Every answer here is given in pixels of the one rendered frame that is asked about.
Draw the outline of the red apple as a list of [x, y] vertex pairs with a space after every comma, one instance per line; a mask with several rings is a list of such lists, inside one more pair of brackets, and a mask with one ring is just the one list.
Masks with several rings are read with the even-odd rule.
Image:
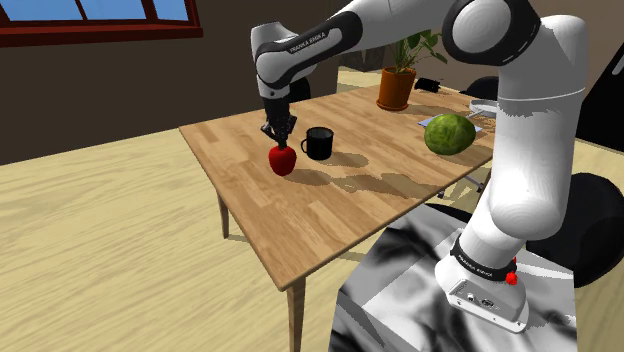
[[271, 169], [278, 176], [289, 175], [295, 167], [297, 155], [290, 146], [280, 148], [273, 147], [268, 153], [268, 160]]

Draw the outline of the black mug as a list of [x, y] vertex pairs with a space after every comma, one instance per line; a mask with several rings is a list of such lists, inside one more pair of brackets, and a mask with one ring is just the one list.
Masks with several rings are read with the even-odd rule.
[[306, 137], [300, 147], [312, 160], [322, 161], [331, 157], [334, 132], [326, 127], [312, 127], [306, 131]]

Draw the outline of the wooden table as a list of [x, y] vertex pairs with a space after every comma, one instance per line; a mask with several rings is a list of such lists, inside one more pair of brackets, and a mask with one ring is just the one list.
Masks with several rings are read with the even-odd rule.
[[475, 142], [438, 156], [424, 142], [423, 121], [469, 111], [470, 99], [449, 88], [415, 91], [406, 109], [377, 106], [375, 86], [291, 105], [288, 139], [298, 147], [309, 128], [334, 133], [329, 159], [299, 155], [294, 170], [270, 168], [273, 141], [257, 110], [199, 122], [181, 134], [212, 182], [223, 221], [235, 221], [275, 286], [286, 293], [289, 349], [300, 352], [307, 277], [492, 157], [495, 122], [478, 117]]

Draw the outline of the potted plant in orange pot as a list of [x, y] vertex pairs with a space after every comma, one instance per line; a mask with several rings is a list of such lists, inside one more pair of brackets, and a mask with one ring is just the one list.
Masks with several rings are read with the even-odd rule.
[[448, 60], [435, 47], [441, 33], [423, 30], [390, 45], [394, 66], [382, 69], [378, 107], [389, 111], [402, 111], [408, 107], [408, 99], [415, 83], [413, 66], [424, 58], [436, 58], [442, 63]]

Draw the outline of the light blue flat sheet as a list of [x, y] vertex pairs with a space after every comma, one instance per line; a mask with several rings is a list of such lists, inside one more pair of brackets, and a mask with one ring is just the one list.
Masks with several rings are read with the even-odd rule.
[[[434, 116], [434, 117], [430, 117], [430, 118], [427, 118], [427, 119], [425, 119], [425, 120], [419, 121], [419, 122], [418, 122], [418, 125], [420, 125], [420, 126], [422, 126], [422, 127], [425, 127], [425, 128], [426, 128], [426, 127], [427, 127], [427, 125], [428, 125], [428, 124], [429, 124], [432, 120], [434, 120], [434, 119], [435, 119], [435, 118], [437, 118], [437, 117], [438, 117], [438, 116], [436, 115], [436, 116]], [[483, 129], [483, 128], [481, 128], [481, 127], [478, 127], [477, 125], [474, 125], [474, 127], [475, 127], [475, 132], [479, 132], [479, 131], [481, 131], [481, 130]]]

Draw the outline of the green melon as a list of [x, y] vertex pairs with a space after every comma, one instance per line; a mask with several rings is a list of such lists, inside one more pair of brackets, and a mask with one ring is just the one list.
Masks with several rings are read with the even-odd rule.
[[426, 146], [435, 154], [452, 156], [472, 145], [476, 138], [474, 124], [457, 114], [442, 114], [432, 120], [424, 132]]

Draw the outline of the red framed window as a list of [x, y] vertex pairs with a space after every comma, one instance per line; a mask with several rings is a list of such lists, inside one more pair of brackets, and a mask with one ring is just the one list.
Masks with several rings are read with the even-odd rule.
[[195, 0], [0, 0], [0, 48], [202, 36]]

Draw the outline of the grey round plate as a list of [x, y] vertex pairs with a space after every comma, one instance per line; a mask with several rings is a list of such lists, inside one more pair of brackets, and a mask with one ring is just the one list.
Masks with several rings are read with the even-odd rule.
[[469, 107], [474, 114], [489, 118], [495, 118], [498, 112], [498, 102], [495, 100], [473, 99]]

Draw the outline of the grey marbled robot stand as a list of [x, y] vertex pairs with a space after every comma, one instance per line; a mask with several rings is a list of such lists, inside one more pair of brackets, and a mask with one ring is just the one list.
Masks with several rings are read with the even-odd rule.
[[391, 223], [337, 296], [328, 352], [579, 352], [570, 270], [521, 250], [529, 304], [514, 334], [452, 307], [434, 276], [467, 213], [421, 205]]

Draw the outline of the black office chair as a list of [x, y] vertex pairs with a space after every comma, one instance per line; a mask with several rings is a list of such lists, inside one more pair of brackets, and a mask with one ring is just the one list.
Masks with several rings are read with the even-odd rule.
[[[624, 152], [624, 72], [603, 73], [585, 98], [577, 135], [586, 142]], [[571, 178], [567, 212], [560, 230], [526, 249], [574, 272], [574, 286], [586, 286], [624, 258], [624, 194], [608, 179], [590, 173]]]

